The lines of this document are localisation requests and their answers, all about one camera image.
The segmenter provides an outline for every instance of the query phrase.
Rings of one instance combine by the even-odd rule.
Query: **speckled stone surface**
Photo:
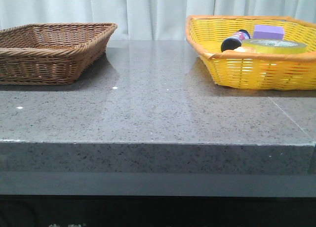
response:
[[[316,92],[214,85],[185,41],[111,41],[76,83],[0,101],[3,171],[313,172]]]

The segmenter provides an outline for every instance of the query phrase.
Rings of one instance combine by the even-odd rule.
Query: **tape roll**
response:
[[[294,41],[286,41],[279,39],[245,39],[242,46],[252,47],[256,53],[272,53],[272,54],[297,54],[305,53],[307,45]]]

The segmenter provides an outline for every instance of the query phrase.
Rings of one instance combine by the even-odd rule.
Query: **white curtain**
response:
[[[47,22],[115,22],[112,39],[183,40],[186,16],[287,15],[316,22],[315,0],[0,0],[2,29]]]

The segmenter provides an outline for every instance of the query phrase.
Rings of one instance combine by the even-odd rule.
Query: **woven pattern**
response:
[[[30,24],[0,31],[0,84],[73,83],[105,51],[114,23]]]
[[[302,54],[257,54],[220,51],[222,41],[254,25],[284,27],[284,40],[307,44]],[[316,24],[291,17],[189,16],[188,42],[206,64],[216,84],[239,89],[316,89]]]

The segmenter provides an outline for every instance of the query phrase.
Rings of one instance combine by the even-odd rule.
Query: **purple eraser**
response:
[[[283,39],[284,29],[282,26],[255,25],[252,38]]]

